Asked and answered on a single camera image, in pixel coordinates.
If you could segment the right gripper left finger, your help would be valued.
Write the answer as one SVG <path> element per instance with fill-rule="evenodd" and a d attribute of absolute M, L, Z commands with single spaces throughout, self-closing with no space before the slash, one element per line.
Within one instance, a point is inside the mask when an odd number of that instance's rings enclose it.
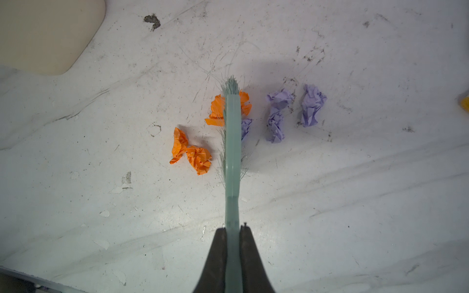
<path fill-rule="evenodd" d="M 193 293 L 224 293 L 227 267 L 227 231 L 218 228 Z"/>

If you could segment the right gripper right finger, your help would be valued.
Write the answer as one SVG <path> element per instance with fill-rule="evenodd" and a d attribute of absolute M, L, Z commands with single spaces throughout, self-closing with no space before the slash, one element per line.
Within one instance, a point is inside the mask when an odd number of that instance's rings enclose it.
<path fill-rule="evenodd" d="M 275 293 L 247 223 L 244 223 L 240 228 L 239 251 L 243 293 Z"/>

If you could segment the green hand brush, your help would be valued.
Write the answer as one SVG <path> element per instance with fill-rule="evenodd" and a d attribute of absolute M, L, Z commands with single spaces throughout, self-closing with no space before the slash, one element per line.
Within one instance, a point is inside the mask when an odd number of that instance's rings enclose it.
<path fill-rule="evenodd" d="M 222 156 L 225 183 L 225 228 L 227 231 L 227 267 L 225 292 L 243 292 L 239 234 L 239 191 L 242 163 L 242 113 L 239 85 L 234 77 L 222 84 L 224 109 L 224 155 Z"/>

